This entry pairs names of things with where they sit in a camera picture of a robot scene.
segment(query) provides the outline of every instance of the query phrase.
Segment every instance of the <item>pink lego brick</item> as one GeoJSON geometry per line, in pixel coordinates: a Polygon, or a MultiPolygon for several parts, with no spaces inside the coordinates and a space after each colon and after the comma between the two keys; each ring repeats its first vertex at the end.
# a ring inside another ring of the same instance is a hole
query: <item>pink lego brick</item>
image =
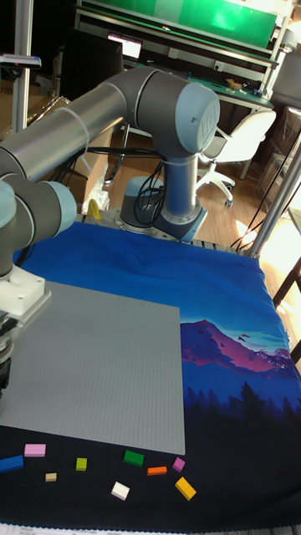
{"type": "Polygon", "coordinates": [[[185,461],[180,459],[180,457],[177,457],[175,462],[172,465],[172,468],[174,468],[176,471],[182,471],[185,466],[185,461]]]}
{"type": "Polygon", "coordinates": [[[24,457],[45,457],[46,444],[25,444],[24,457]]]}

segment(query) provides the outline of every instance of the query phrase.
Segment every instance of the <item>yellow lego brick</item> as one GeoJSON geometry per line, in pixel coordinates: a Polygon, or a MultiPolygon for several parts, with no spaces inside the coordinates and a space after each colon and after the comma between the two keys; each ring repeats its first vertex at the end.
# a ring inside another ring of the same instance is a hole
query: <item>yellow lego brick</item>
{"type": "Polygon", "coordinates": [[[188,501],[196,494],[196,491],[188,481],[186,481],[185,477],[181,477],[179,481],[176,482],[176,488],[188,501]]]}
{"type": "Polygon", "coordinates": [[[56,472],[52,472],[51,474],[45,474],[45,481],[46,483],[49,482],[56,482],[57,480],[57,474],[56,472]]]}
{"type": "Polygon", "coordinates": [[[76,471],[86,471],[87,470],[87,459],[84,457],[78,457],[76,459],[76,471]]]}

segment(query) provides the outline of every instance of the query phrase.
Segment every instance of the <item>purple mountain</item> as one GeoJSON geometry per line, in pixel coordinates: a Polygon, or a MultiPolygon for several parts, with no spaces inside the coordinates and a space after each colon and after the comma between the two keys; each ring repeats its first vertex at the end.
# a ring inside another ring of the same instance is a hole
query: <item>purple mountain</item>
{"type": "Polygon", "coordinates": [[[191,361],[197,366],[216,363],[239,374],[266,372],[267,378],[292,364],[285,349],[278,349],[274,355],[253,351],[205,319],[194,324],[181,324],[181,352],[185,362],[191,361]]]}

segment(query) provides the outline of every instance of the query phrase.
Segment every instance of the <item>blue lego brick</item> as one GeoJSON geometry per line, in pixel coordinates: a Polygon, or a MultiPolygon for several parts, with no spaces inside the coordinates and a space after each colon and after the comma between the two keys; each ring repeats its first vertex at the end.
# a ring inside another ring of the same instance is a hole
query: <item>blue lego brick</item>
{"type": "Polygon", "coordinates": [[[17,470],[23,468],[23,455],[16,455],[15,457],[8,457],[7,459],[0,459],[0,474],[4,471],[17,470]]]}

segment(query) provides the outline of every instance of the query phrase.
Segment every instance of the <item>orange lego brick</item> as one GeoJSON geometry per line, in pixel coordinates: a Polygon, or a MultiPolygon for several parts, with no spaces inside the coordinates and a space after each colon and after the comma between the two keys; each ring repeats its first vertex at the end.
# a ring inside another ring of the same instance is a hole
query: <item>orange lego brick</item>
{"type": "Polygon", "coordinates": [[[167,466],[153,466],[152,468],[147,468],[146,473],[148,476],[161,476],[166,474],[167,466]]]}

